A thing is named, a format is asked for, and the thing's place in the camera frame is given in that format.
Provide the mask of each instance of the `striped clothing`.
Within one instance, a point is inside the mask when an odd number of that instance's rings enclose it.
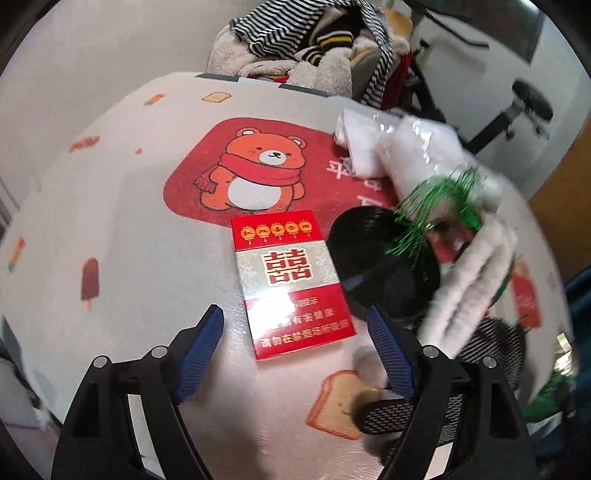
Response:
[[[247,16],[230,20],[230,30],[259,57],[293,59],[306,33],[328,7],[361,9],[363,21],[381,51],[361,102],[379,108],[395,57],[384,14],[366,0],[268,0]]]

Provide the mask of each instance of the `popsicle illustration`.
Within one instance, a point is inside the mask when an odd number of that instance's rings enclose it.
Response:
[[[80,299],[92,310],[92,299],[99,296],[99,263],[96,258],[89,258],[82,268],[82,292]]]
[[[68,152],[72,153],[73,151],[81,150],[82,148],[94,147],[99,140],[100,137],[85,137],[78,142],[74,142]]]
[[[155,104],[156,102],[158,102],[158,100],[164,98],[164,95],[165,95],[164,93],[159,93],[157,95],[154,95],[150,100],[148,100],[144,103],[144,106]]]
[[[12,251],[12,255],[10,256],[10,260],[8,261],[8,271],[13,272],[15,267],[17,266],[18,259],[21,258],[22,249],[25,248],[25,242],[23,237],[19,237],[17,240],[17,245],[14,247]]]

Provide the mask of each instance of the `cigarette pack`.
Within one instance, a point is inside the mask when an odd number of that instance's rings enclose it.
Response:
[[[311,211],[237,217],[232,234],[257,359],[355,335]]]

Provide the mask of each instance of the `wooden surface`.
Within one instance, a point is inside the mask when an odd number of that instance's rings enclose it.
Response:
[[[591,122],[530,205],[563,281],[591,264]]]

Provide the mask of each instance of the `black mesh object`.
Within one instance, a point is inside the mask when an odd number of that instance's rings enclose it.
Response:
[[[525,356],[524,331],[519,326],[510,327],[501,319],[484,318],[457,357],[476,364],[486,356],[497,361],[511,388],[516,389]]]
[[[525,358],[525,335],[521,327],[511,327],[501,319],[484,318],[458,358],[478,363],[486,356],[496,359],[503,369],[511,388],[517,380]],[[462,412],[462,395],[450,397],[439,436],[438,446],[454,441]],[[402,432],[413,412],[414,405],[404,399],[379,400],[361,407],[353,420],[357,428],[367,434]]]

